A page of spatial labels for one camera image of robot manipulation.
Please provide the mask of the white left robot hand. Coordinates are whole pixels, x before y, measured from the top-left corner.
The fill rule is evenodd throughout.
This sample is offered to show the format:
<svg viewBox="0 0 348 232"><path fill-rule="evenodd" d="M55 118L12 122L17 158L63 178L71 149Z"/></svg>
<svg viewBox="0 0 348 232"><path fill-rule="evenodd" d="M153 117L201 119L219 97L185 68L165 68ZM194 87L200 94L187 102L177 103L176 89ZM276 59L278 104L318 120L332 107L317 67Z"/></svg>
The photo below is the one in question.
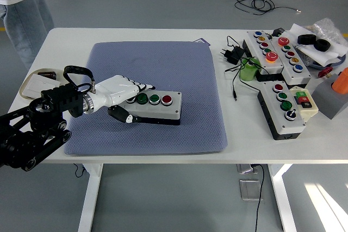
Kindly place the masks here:
<svg viewBox="0 0 348 232"><path fill-rule="evenodd" d="M89 92L91 101L88 102L89 109L85 113L94 113L105 106L108 108L108 114L120 122L140 122L139 116L133 116L120 104L136 97L142 91L154 89L155 87L152 85L141 84L127 77L115 75L96 84L95 93Z"/></svg>

